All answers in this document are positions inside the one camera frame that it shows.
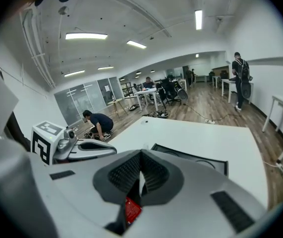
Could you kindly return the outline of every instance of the black slot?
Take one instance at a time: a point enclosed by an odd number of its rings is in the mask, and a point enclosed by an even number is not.
[[[52,180],[56,180],[56,179],[69,177],[69,176],[74,175],[74,174],[75,173],[72,170],[68,170],[68,171],[63,171],[63,172],[59,172],[59,173],[55,173],[55,174],[50,174],[50,176],[51,176]]]
[[[254,224],[247,213],[225,191],[215,192],[211,197],[237,233]]]

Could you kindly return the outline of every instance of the ceiling pipe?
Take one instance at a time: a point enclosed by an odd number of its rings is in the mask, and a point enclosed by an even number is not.
[[[40,39],[39,39],[39,34],[38,34],[38,29],[37,29],[37,25],[36,25],[36,13],[35,13],[35,11],[36,11],[35,6],[32,6],[31,26],[32,26],[33,34],[34,34],[34,39],[36,41],[36,46],[38,48],[38,52],[40,54],[42,54],[43,52],[42,52],[42,48],[41,48],[41,44],[40,44]],[[55,87],[55,83],[54,83],[54,81],[53,81],[53,79],[51,77],[51,74],[50,74],[49,70],[48,70],[48,66],[47,66],[47,63],[46,63],[46,61],[44,59],[44,56],[40,56],[40,57],[41,57],[44,69],[45,69],[45,71],[47,73],[47,76],[50,79],[50,82],[51,82],[50,86],[51,87]]]
[[[48,79],[45,77],[44,75],[44,72],[43,72],[43,69],[40,67],[39,65],[39,61],[37,60],[37,56],[35,55],[35,51],[34,51],[34,48],[33,46],[31,46],[31,44],[29,43],[28,41],[28,38],[30,38],[30,34],[29,34],[29,30],[27,30],[27,28],[25,28],[24,24],[25,24],[25,20],[26,20],[26,16],[24,18],[24,20],[22,19],[22,14],[20,13],[19,14],[20,16],[20,23],[21,23],[21,26],[22,26],[22,32],[23,32],[23,36],[25,38],[25,41],[26,41],[26,44],[27,44],[27,47],[28,47],[28,50],[29,50],[29,53],[31,55],[31,58],[34,62],[34,64],[36,65],[39,73],[41,74],[41,76],[44,78],[44,80],[46,81],[46,83],[48,85],[50,85]]]

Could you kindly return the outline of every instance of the fluorescent ceiling light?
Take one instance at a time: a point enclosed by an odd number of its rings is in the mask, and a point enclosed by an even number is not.
[[[80,70],[80,71],[77,71],[77,72],[72,72],[72,73],[64,75],[64,77],[69,77],[69,76],[72,76],[72,75],[75,75],[75,74],[79,74],[79,73],[83,73],[83,72],[84,72],[84,70]]]
[[[72,90],[72,91],[69,91],[69,92],[67,92],[67,93],[71,93],[71,92],[74,92],[74,91],[76,91],[76,89],[75,89],[75,90]]]
[[[98,69],[112,69],[113,66],[109,66],[109,67],[101,67],[101,68],[98,68]]]
[[[196,30],[202,29],[202,10],[195,11]]]
[[[136,47],[139,47],[139,48],[142,48],[142,49],[146,48],[146,46],[139,44],[139,43],[136,43],[136,42],[133,42],[133,41],[129,41],[129,42],[127,42],[127,44],[133,45],[133,46],[136,46]]]
[[[66,40],[71,39],[106,39],[107,34],[93,34],[93,33],[67,33]]]

